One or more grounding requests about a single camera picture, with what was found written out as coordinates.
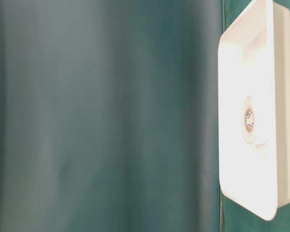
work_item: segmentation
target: green curtain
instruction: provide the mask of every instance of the green curtain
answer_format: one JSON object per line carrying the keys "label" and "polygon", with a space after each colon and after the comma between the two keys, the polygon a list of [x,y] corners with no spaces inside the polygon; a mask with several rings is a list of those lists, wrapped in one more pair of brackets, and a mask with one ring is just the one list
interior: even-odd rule
{"label": "green curtain", "polygon": [[217,232],[219,0],[0,0],[0,232]]}
{"label": "green curtain", "polygon": [[[290,9],[290,0],[275,0]],[[223,0],[223,20],[226,29],[250,0]],[[265,221],[238,204],[223,197],[224,232],[290,232],[290,204],[278,209],[272,221]]]}

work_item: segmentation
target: white container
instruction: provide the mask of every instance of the white container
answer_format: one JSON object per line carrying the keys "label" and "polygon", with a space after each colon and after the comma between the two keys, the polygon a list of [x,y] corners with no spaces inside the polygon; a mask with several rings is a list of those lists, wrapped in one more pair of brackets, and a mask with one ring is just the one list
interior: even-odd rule
{"label": "white container", "polygon": [[218,49],[222,193],[265,220],[290,203],[290,11],[253,0]]}

